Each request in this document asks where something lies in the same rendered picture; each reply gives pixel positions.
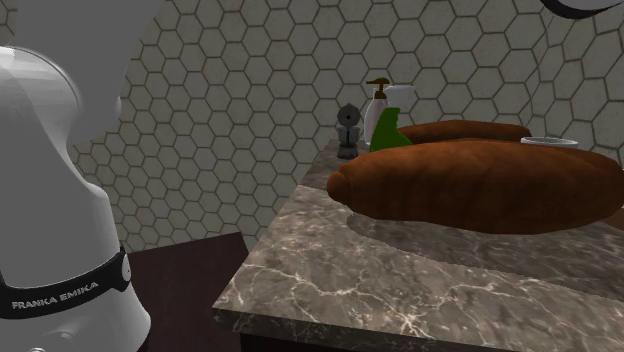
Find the slim brown bread loaf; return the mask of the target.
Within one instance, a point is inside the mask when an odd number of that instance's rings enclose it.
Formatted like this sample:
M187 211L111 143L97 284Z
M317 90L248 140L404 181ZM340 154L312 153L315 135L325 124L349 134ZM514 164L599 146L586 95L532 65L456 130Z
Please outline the slim brown bread loaf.
M423 144L457 139L486 139L519 142L523 137L531 137L530 130L514 124L448 120L405 126L398 132L406 136L412 144Z

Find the large brown bread loaf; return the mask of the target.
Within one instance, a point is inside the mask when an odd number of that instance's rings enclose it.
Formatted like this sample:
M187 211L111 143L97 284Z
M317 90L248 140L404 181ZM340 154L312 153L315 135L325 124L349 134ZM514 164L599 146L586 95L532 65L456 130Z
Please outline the large brown bread loaf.
M327 192L378 220L540 234L614 214L624 206L624 169L572 148L445 141L361 155L331 174Z

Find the white soap pump bottle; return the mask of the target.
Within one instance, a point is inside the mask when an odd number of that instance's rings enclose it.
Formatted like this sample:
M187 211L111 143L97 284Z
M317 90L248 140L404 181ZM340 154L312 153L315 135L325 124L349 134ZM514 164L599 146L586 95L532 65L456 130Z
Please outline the white soap pump bottle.
M387 96L384 93L384 86L389 83L390 81L386 77L378 77L374 80L367 81L367 84L377 86L377 89L374 91L373 99L368 105L364 119L364 140L367 145L371 143L378 119L388 105Z

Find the green spray bottle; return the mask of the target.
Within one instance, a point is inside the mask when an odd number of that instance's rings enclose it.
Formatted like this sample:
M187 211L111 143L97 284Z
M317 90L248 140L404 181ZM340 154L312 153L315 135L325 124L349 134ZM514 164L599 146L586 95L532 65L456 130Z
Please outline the green spray bottle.
M411 141L398 132L398 118L401 108L412 100L415 95L415 87L410 85L389 86L384 89L387 96L387 107L381 113L374 130L370 152L388 148L411 145Z

